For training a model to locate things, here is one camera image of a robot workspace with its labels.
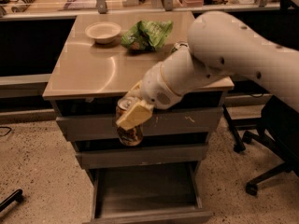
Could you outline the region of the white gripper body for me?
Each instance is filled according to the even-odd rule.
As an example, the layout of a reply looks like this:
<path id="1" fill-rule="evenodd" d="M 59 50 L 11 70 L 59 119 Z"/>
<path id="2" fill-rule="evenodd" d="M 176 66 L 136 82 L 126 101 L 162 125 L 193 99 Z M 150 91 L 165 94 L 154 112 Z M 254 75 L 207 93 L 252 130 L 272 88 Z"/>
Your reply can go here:
<path id="1" fill-rule="evenodd" d="M 162 110 L 166 110 L 182 100 L 182 96 L 173 92 L 166 83 L 161 63 L 152 66 L 143 76 L 140 93 L 145 101 Z"/>

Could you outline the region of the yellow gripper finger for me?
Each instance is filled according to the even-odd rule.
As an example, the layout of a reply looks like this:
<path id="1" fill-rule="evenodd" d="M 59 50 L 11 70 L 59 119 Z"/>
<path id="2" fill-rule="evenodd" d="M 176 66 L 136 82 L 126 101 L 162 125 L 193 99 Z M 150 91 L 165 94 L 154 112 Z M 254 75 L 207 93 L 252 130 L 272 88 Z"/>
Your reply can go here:
<path id="1" fill-rule="evenodd" d="M 142 98 L 141 84 L 142 84 L 141 80 L 136 82 L 136 84 L 125 94 L 125 96 L 126 97 L 135 97 L 135 98 L 141 99 Z"/>
<path id="2" fill-rule="evenodd" d="M 148 104 L 144 100 L 139 99 L 120 99 L 117 105 L 116 120 L 118 127 L 122 127 L 125 131 L 143 124 L 151 118 L 154 105 Z"/>

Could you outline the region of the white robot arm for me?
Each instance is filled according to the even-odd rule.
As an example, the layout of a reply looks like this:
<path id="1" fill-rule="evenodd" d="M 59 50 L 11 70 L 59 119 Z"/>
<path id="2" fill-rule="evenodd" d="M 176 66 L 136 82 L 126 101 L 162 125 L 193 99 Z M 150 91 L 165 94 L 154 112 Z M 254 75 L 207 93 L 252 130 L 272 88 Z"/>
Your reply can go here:
<path id="1" fill-rule="evenodd" d="M 152 110 L 230 75 L 248 78 L 299 111 L 299 51 L 256 34 L 234 16 L 208 11 L 192 23 L 187 45 L 152 66 L 126 93 L 133 103 L 116 124 L 130 130 Z"/>

